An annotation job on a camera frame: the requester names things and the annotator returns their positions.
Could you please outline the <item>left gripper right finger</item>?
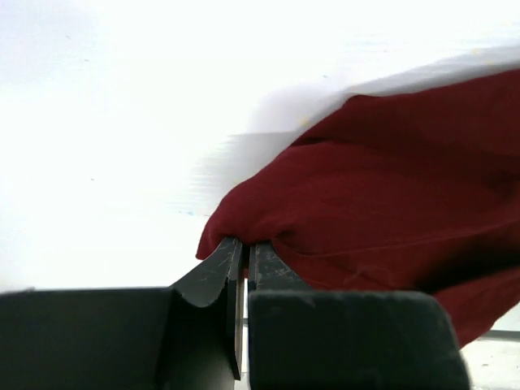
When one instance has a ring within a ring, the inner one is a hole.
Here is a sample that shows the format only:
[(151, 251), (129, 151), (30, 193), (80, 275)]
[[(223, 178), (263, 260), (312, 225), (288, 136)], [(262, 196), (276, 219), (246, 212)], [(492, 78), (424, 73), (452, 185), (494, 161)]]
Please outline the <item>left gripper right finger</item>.
[(248, 291), (311, 291), (312, 288), (276, 253), (271, 242), (249, 250)]

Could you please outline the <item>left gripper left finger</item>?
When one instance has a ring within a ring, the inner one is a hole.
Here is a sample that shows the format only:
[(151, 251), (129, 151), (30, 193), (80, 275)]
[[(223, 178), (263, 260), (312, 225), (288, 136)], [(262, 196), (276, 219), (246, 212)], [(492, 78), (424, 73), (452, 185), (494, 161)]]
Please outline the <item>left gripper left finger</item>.
[(239, 381), (243, 354), (243, 245), (225, 238), (172, 286), (170, 380)]

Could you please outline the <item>dark red t shirt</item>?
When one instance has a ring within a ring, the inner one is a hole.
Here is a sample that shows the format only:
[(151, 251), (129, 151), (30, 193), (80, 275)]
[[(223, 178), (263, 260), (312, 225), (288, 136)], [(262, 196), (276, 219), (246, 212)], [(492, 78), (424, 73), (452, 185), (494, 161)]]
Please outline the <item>dark red t shirt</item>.
[(411, 290), (461, 345), (519, 301), (519, 72), (357, 95), (233, 188), (197, 258), (270, 241), (309, 285)]

